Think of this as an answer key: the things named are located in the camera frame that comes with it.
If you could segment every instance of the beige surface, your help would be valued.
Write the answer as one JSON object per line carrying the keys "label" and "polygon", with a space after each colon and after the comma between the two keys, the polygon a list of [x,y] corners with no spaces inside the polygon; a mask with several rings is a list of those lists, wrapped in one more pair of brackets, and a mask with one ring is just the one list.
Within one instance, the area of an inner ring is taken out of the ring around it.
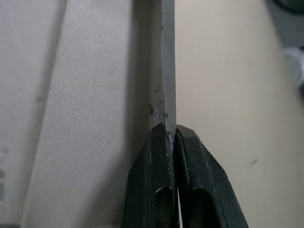
{"label": "beige surface", "polygon": [[176,0],[177,123],[226,170],[251,228],[302,227],[304,110],[264,3]]}

